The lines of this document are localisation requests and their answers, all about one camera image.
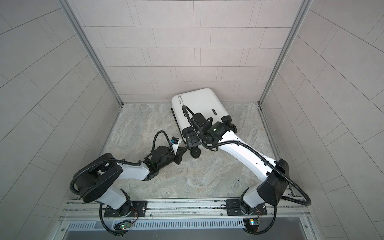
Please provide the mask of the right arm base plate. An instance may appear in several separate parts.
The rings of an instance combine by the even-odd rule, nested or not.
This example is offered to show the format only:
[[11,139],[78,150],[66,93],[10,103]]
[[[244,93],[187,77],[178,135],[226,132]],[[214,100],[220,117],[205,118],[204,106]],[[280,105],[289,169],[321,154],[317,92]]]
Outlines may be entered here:
[[226,203],[220,205],[220,208],[226,210],[228,216],[265,216],[268,214],[264,203],[251,208],[240,199],[226,200]]

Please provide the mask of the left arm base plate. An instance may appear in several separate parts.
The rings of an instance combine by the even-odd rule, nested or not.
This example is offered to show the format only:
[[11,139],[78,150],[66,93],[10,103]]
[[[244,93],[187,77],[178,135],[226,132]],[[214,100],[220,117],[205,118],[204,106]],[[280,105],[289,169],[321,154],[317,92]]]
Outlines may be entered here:
[[147,210],[147,201],[128,201],[122,207],[114,210],[112,207],[105,208],[104,217],[106,218],[133,218],[144,217]]

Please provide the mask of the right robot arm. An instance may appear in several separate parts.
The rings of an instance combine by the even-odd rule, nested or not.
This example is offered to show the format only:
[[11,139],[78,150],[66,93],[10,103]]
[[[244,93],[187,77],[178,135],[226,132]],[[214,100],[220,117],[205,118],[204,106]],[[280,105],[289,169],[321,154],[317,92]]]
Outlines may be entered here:
[[202,128],[197,123],[192,123],[191,127],[204,147],[218,148],[231,154],[248,167],[261,181],[258,186],[246,190],[241,196],[239,208],[244,214],[250,215],[253,209],[260,204],[268,203],[275,207],[278,205],[288,187],[288,183],[269,167],[268,163],[282,171],[282,173],[288,174],[289,166],[287,162],[284,160],[275,161],[259,153],[238,138],[230,128],[225,127],[221,122],[216,122],[214,125],[205,123]]

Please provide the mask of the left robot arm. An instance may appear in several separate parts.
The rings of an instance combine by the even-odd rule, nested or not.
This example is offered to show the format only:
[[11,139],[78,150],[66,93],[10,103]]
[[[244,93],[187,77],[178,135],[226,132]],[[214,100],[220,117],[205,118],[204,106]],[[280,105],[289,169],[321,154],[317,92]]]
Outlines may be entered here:
[[169,164],[179,165],[188,149],[178,148],[175,153],[172,150],[172,147],[159,146],[143,162],[137,163],[117,160],[106,153],[74,174],[70,191],[81,196],[85,203],[98,202],[114,210],[120,209],[129,201],[129,196],[113,188],[114,182],[122,179],[149,181]]

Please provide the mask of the white black suitcase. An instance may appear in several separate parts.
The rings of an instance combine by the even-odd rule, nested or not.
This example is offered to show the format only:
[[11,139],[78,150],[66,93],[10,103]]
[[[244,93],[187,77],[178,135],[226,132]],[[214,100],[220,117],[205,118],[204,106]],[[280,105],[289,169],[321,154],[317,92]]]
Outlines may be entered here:
[[[193,114],[201,113],[206,119],[213,118],[212,125],[217,126],[217,122],[222,123],[226,130],[237,133],[237,127],[232,123],[232,117],[224,108],[213,90],[209,88],[200,89],[172,97],[172,113],[177,122],[183,141],[184,129],[193,124],[191,118]],[[189,149],[191,156],[195,159],[200,157],[199,146]]]

